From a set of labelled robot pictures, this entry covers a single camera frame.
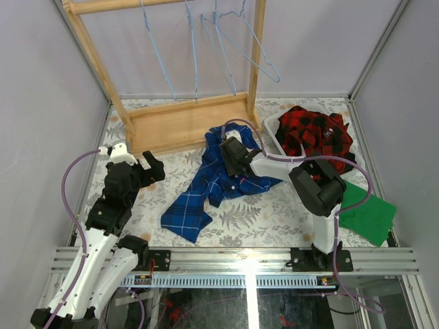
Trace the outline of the blue plaid shirt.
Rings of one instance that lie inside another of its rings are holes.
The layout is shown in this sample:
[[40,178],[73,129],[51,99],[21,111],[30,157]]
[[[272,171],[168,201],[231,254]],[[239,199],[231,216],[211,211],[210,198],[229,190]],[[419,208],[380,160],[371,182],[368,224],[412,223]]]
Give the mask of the blue plaid shirt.
[[221,127],[205,134],[206,150],[202,163],[188,189],[181,193],[161,216],[161,227],[195,243],[200,231],[213,219],[204,211],[204,203],[218,208],[225,199],[257,195],[281,183],[269,177],[229,176],[220,149]]

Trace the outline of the black shirt wire hanger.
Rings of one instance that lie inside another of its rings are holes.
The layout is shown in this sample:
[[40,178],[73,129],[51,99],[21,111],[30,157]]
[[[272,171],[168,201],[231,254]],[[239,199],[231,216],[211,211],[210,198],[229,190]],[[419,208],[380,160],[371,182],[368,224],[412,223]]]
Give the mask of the black shirt wire hanger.
[[226,50],[224,48],[221,36],[220,29],[217,23],[218,18],[217,12],[217,1],[214,3],[214,9],[210,17],[207,15],[201,15],[201,23],[203,30],[206,33],[207,40],[212,49],[214,58],[219,65],[219,68],[224,76],[228,87],[230,88],[231,93],[236,96],[237,95],[237,87],[235,84],[235,80],[230,70],[229,61],[226,55]]

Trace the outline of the blue shirt wire hanger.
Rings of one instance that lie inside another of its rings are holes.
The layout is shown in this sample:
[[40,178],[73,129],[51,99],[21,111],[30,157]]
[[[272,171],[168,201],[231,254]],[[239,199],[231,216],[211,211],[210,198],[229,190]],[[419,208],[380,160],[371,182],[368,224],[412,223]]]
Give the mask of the blue shirt wire hanger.
[[156,40],[155,40],[154,34],[153,34],[152,29],[151,29],[151,27],[150,27],[150,22],[148,21],[148,17],[147,17],[147,12],[146,12],[146,9],[145,9],[145,2],[144,2],[144,0],[140,0],[140,4],[141,4],[141,10],[142,10],[142,13],[143,13],[143,22],[144,22],[144,25],[145,25],[145,28],[146,28],[147,34],[148,34],[149,37],[150,37],[150,40],[151,40],[151,43],[152,43],[152,46],[153,46],[153,49],[154,49],[154,53],[155,53],[155,55],[156,55],[156,58],[157,58],[157,60],[158,60],[159,65],[160,65],[160,67],[161,67],[161,71],[162,71],[162,73],[163,73],[163,76],[164,76],[164,78],[165,78],[165,81],[167,82],[167,85],[168,85],[169,90],[170,90],[170,92],[171,92],[172,99],[173,99],[174,101],[176,101],[176,95],[175,95],[175,92],[174,92],[174,88],[173,88],[173,86],[172,86],[171,80],[170,80],[170,78],[169,78],[169,74],[168,74],[167,69],[166,69],[166,67],[165,67],[165,63],[164,63],[164,61],[163,61],[163,57],[162,57],[162,55],[161,55],[160,49],[158,48],[158,45],[157,45],[157,43],[156,43]]

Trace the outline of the red shirt wire hanger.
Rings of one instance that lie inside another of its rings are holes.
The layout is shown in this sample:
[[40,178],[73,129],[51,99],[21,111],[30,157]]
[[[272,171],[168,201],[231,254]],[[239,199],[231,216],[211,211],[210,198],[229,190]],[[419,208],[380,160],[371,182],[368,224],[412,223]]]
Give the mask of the red shirt wire hanger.
[[199,78],[198,78],[198,57],[197,57],[197,50],[196,50],[196,42],[195,42],[195,30],[194,30],[194,23],[193,23],[193,17],[191,14],[191,8],[189,6],[189,1],[185,0],[185,8],[187,12],[187,18],[189,22],[189,29],[191,34],[191,49],[192,49],[192,55],[193,55],[193,71],[194,71],[194,96],[195,96],[195,102],[198,102],[198,86],[199,86]]

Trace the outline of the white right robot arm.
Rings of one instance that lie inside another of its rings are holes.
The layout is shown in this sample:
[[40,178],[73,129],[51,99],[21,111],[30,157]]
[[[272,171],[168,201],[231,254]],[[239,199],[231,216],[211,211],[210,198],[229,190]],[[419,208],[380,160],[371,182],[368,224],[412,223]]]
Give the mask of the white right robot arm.
[[274,178],[291,182],[313,219],[311,250],[292,256],[290,265],[299,271],[330,271],[337,267],[339,250],[337,212],[346,183],[319,153],[289,157],[248,149],[236,137],[227,138],[220,149],[229,175]]

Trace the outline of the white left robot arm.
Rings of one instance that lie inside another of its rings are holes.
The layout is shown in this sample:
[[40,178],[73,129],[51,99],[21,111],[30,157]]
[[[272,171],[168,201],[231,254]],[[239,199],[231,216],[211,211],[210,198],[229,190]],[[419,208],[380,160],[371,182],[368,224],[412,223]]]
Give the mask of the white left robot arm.
[[35,328],[98,328],[121,281],[150,263],[148,242],[121,233],[139,191],[165,179],[164,164],[145,151],[150,167],[144,169],[123,143],[98,152],[110,157],[102,194],[85,224],[77,225],[82,244],[61,287],[47,307],[33,312],[30,323]]

